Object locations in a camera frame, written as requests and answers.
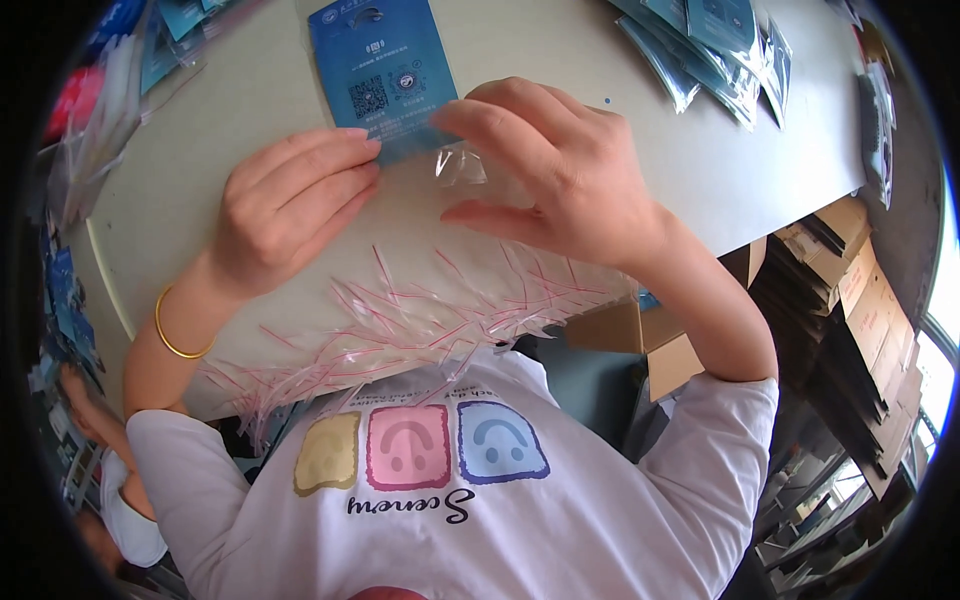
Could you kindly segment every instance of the white table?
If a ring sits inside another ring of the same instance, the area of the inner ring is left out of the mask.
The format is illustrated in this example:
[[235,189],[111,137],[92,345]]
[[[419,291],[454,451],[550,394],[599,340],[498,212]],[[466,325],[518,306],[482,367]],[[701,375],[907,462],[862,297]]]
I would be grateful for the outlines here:
[[[306,16],[324,4],[274,0],[209,48],[203,71],[135,133],[92,217],[67,236],[94,306],[114,406],[122,356],[163,285],[209,239],[232,167],[283,135],[334,125],[306,30]],[[766,107],[746,132],[705,91],[674,114],[654,72],[613,24],[619,11],[600,0],[431,2],[461,96],[519,75],[626,115],[651,192],[717,255],[864,182],[855,78],[862,66],[852,32],[822,0],[755,4],[761,22],[766,12],[776,18],[794,51],[784,132]],[[285,316],[304,312],[318,324],[342,325],[329,278],[369,271],[372,244],[389,249],[394,277],[428,279],[435,267],[421,265],[435,247],[480,244],[437,222],[446,201],[417,168],[430,165],[389,169],[384,191],[330,252],[245,310],[240,321],[248,326],[229,327],[220,344],[249,346],[250,324],[282,326]],[[232,412],[187,400],[202,418]]]

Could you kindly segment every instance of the blue smiley face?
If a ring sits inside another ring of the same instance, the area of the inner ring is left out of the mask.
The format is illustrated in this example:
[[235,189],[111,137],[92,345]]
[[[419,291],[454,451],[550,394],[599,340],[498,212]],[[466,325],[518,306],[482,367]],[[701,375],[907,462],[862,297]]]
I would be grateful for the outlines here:
[[460,472],[472,484],[543,479],[550,466],[530,422],[499,402],[457,405]]

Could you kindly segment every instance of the woman's left hand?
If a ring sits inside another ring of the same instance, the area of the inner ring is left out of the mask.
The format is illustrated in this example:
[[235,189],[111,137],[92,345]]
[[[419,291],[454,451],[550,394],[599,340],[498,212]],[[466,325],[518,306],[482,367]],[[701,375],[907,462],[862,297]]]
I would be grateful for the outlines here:
[[365,130],[312,130],[238,164],[210,250],[218,288],[248,300],[296,275],[376,193],[379,152]]

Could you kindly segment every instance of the white t-shirt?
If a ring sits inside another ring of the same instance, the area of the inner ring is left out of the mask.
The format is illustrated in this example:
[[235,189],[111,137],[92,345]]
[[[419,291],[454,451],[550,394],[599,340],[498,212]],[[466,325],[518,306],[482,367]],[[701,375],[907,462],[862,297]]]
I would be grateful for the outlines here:
[[133,415],[133,453],[190,591],[686,599],[726,587],[766,476],[773,379],[696,375],[633,465],[516,352],[484,352],[454,389],[403,406],[437,389],[437,372],[312,407],[252,487],[202,422]]
[[129,473],[127,465],[109,448],[104,451],[100,464],[103,472],[100,518],[128,563],[144,568],[153,566],[167,553],[167,544],[156,523],[135,511],[121,497],[120,489]]

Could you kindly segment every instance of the person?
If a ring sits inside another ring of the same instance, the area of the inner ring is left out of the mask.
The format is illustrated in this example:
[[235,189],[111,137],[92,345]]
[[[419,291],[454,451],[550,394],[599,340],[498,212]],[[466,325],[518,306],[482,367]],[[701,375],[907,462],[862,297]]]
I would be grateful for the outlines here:
[[133,454],[186,584],[231,599],[717,597],[766,479],[778,399],[766,322],[646,191],[622,116],[510,78],[431,119],[534,202],[467,201],[444,222],[632,276],[680,320],[706,372],[634,465],[560,410],[541,365],[475,353],[460,393],[431,405],[396,399],[429,385],[428,367],[357,398],[376,401],[311,408],[249,486],[187,414],[198,361],[182,355],[313,260],[377,190],[380,144],[366,132],[288,137],[230,174],[214,239],[126,359]]
[[154,508],[124,431],[123,423],[90,399],[83,377],[68,364],[60,366],[60,385],[70,400],[72,418],[81,433],[104,448],[100,460],[100,514],[84,508],[74,524],[87,546],[112,575],[156,564],[167,552]]

